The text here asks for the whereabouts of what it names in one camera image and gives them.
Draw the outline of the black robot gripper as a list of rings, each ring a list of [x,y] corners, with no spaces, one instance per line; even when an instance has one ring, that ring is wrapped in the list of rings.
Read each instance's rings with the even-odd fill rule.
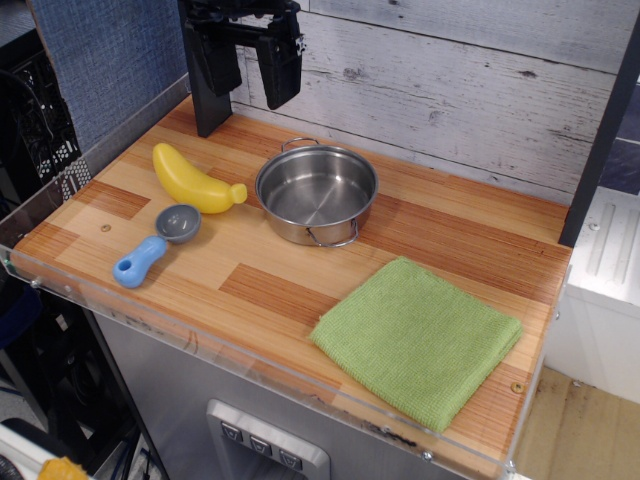
[[[301,88],[302,53],[305,50],[296,1],[224,0],[183,1],[188,44],[196,65],[214,95],[226,95],[242,83],[236,47],[215,29],[240,18],[270,16],[266,27],[242,25],[243,46],[256,51],[267,105],[276,110]]]

